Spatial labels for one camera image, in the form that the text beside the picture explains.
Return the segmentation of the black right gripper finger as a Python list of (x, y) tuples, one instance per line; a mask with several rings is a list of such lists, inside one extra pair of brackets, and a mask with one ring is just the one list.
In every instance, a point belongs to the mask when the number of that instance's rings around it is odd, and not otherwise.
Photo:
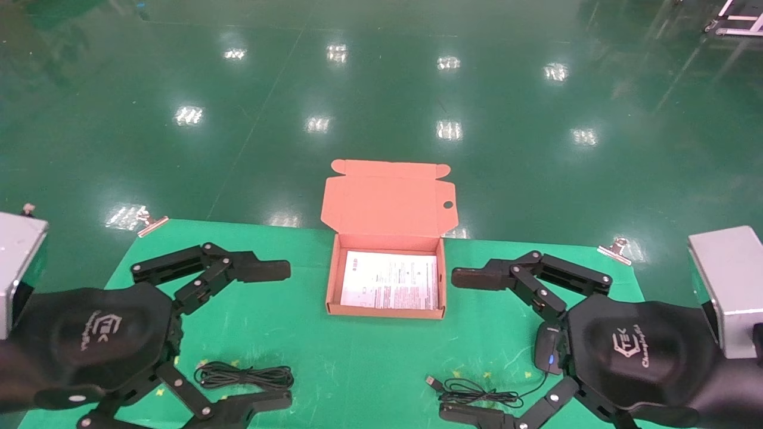
[(597, 378), (567, 375), (519, 417), (455, 402), (439, 405), (439, 415), (443, 420), (476, 428), (543, 428), (575, 397), (591, 405), (591, 412), (603, 417), (613, 428), (637, 428), (629, 412), (638, 402), (637, 396), (633, 396), (633, 388), (638, 389), (638, 378), (622, 374), (599, 375)]
[(567, 304), (545, 283), (585, 297), (607, 296), (612, 279), (602, 272), (534, 250), (515, 260), (490, 259), (482, 268), (455, 267), (451, 283), (467, 290), (510, 290), (542, 320), (559, 321), (567, 312)]

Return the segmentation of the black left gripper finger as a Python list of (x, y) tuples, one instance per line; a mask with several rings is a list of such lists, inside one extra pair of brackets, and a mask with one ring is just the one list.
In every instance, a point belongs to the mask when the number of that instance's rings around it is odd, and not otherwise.
[(204, 243), (136, 263), (131, 274), (136, 284), (155, 286), (194, 275), (173, 300), (175, 313), (190, 315), (232, 282), (283, 281), (291, 276), (291, 266), (286, 260), (259, 260), (253, 251)]
[(287, 388), (240, 394), (211, 402), (173, 363), (155, 363), (137, 369), (120, 365), (98, 365), (78, 370), (78, 389), (88, 393), (96, 407), (82, 416), (79, 428), (141, 428), (141, 424), (117, 419), (118, 410), (139, 401), (163, 384), (191, 412), (185, 428), (246, 428), (262, 412), (289, 408)]

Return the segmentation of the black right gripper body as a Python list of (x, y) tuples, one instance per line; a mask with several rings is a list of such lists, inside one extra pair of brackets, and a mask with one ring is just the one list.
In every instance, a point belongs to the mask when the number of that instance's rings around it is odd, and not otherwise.
[(578, 400), (603, 421), (762, 426), (760, 365), (725, 357), (702, 309), (591, 296), (562, 319), (560, 348)]

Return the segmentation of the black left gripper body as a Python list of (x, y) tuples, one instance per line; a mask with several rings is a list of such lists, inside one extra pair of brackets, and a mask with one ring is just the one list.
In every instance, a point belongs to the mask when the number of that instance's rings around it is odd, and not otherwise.
[(33, 294), (2, 341), (2, 412), (133, 405), (181, 339), (172, 299), (150, 284)]

